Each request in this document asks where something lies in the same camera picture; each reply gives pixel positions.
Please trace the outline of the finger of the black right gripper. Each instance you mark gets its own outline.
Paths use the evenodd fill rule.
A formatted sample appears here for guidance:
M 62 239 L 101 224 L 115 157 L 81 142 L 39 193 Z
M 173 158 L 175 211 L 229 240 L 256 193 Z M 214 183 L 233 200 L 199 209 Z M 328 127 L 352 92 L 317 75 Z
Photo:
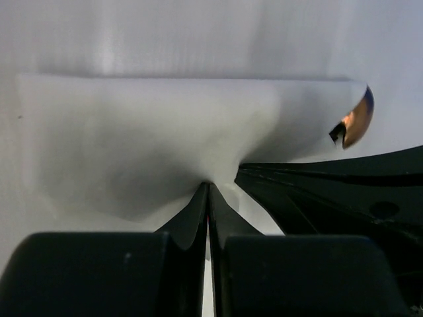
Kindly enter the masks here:
M 371 238 L 403 295 L 422 296 L 421 147 L 325 162 L 244 164 L 235 181 L 286 234 Z

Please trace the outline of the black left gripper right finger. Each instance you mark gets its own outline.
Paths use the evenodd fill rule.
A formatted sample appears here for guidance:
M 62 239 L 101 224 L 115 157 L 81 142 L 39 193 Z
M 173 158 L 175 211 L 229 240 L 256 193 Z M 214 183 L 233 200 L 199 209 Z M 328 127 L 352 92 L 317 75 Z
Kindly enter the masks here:
M 363 236 L 263 235 L 209 188 L 216 316 L 408 316 L 382 250 Z

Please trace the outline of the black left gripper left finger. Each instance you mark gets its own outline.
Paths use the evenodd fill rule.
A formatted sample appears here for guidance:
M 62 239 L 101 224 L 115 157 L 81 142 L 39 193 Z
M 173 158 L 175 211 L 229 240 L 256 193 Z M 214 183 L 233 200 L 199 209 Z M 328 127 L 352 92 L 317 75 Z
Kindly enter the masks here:
M 155 232 L 39 232 L 1 277 L 2 316 L 200 316 L 208 185 Z

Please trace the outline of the copper spoon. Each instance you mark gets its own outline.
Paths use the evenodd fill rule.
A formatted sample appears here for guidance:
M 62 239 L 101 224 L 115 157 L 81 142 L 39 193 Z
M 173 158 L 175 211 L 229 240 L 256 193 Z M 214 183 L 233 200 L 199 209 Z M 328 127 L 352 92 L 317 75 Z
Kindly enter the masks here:
M 329 136 L 335 145 L 344 150 L 354 146 L 366 134 L 374 113 L 374 96 L 369 86 L 355 108 L 330 131 Z

